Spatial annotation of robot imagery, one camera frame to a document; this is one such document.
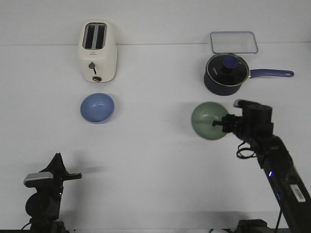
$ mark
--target black cable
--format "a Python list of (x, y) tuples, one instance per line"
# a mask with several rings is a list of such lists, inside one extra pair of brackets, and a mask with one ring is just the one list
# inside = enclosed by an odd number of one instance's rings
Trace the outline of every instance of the black cable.
[[(244, 148), (240, 148), (242, 145), (244, 145), (246, 142), (242, 142), (241, 144), (239, 144), (238, 145), (238, 151), (237, 151), (237, 153), (236, 153), (236, 155), (237, 155), (237, 157), (239, 158), (239, 159), (250, 159), (250, 158), (256, 158), (257, 156), (256, 156), (256, 154), (255, 154), (255, 151), (254, 150), (252, 150), (251, 148), (248, 148), (248, 147), (244, 147)], [(253, 152), (251, 155), (247, 155), (247, 156), (245, 156), (245, 155), (243, 155), (241, 152), (242, 151), (251, 151), (251, 152)]]
[(30, 225), (31, 223), (29, 222), (29, 223), (27, 223), (25, 226), (23, 226), (22, 228), (21, 228), (21, 230), (23, 230), (25, 227), (27, 227), (28, 225)]
[(280, 213), (278, 214), (278, 218), (277, 218), (277, 222), (276, 222), (276, 228), (274, 229), (274, 233), (277, 233), (278, 226), (279, 226), (280, 221), (281, 221), (281, 216), (282, 216), (282, 208), (280, 208)]

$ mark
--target navy blue saucepan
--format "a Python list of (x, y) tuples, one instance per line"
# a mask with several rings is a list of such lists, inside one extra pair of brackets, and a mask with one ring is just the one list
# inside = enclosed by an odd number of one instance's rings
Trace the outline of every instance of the navy blue saucepan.
[(236, 93), (248, 78), (258, 76), (292, 77), (294, 72), (278, 69), (250, 70), (241, 57), (232, 53), (218, 53), (206, 64), (204, 83), (214, 94), (229, 96)]

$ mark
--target label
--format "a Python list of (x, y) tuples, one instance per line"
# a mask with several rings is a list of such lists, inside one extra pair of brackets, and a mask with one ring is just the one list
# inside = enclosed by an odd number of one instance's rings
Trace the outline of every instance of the label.
[(303, 196), (302, 192), (300, 191), (300, 188), (298, 187), (297, 184), (290, 184), (290, 187), (295, 194), (295, 197), (298, 202), (306, 202), (305, 197)]
[(213, 71), (215, 72), (216, 75), (218, 74), (215, 67), (213, 67)]

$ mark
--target saucepan handle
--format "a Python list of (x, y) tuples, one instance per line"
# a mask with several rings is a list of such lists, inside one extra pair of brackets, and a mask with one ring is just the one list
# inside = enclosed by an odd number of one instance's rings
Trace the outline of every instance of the saucepan handle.
[(252, 69), (250, 78), (255, 78), (258, 76), (292, 77), (294, 76), (294, 72), (291, 70), (280, 69)]

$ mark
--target white toaster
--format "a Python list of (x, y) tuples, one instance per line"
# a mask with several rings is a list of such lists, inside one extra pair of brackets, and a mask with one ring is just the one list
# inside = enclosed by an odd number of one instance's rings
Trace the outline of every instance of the white toaster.
[(117, 46), (110, 23), (89, 20), (80, 33), (78, 53), (84, 78), (90, 82), (113, 79), (117, 66)]

